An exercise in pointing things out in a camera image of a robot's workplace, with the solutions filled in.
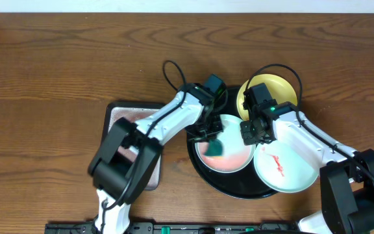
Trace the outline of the green yellow sponge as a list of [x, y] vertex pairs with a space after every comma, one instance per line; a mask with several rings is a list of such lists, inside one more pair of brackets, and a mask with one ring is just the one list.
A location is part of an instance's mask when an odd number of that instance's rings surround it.
[[207, 157], [219, 157], [223, 155], [223, 143], [218, 139], [208, 141], [208, 146], [204, 155]]

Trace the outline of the light blue plate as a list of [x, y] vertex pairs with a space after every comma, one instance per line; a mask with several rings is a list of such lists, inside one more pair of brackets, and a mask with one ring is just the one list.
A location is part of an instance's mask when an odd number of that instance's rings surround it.
[[233, 173], [245, 168], [252, 160], [255, 145], [246, 146], [240, 132], [242, 119], [230, 114], [221, 114], [223, 131], [217, 135], [223, 143], [223, 155], [219, 157], [207, 157], [204, 152], [208, 142], [196, 142], [194, 150], [199, 162], [207, 168], [220, 173]]
[[318, 178], [315, 169], [295, 150], [278, 140], [259, 144], [253, 155], [253, 165], [260, 180], [278, 192], [301, 192]]

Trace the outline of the yellow plate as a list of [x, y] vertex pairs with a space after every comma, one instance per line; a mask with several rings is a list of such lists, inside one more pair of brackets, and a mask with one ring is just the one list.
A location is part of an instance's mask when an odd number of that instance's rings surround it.
[[[243, 121], [249, 120], [249, 113], [243, 107], [243, 93], [245, 92], [247, 83], [248, 81], [244, 82], [244, 84], [240, 87], [236, 98], [236, 108], [240, 118]], [[256, 75], [252, 78], [249, 88], [259, 85], [260, 83], [264, 83], [267, 86], [271, 97], [275, 99], [278, 104], [289, 101], [294, 105], [297, 105], [297, 94], [292, 85], [286, 79], [273, 74]]]

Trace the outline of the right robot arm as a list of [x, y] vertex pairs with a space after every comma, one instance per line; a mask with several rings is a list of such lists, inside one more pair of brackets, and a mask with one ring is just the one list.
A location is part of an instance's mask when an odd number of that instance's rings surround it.
[[321, 186], [321, 210], [300, 219], [304, 233], [374, 230], [374, 151], [357, 151], [313, 125], [290, 102], [246, 101], [243, 141], [256, 144], [258, 177], [279, 192]]

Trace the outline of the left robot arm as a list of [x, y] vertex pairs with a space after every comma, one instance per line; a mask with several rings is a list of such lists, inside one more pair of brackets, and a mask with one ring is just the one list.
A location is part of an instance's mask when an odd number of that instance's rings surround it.
[[164, 145], [185, 129], [194, 142], [216, 140], [223, 127], [213, 108], [226, 92], [224, 83], [185, 84], [174, 99], [156, 113], [130, 122], [120, 118], [88, 166], [99, 197], [98, 233], [124, 233], [129, 226], [129, 209], [148, 184]]

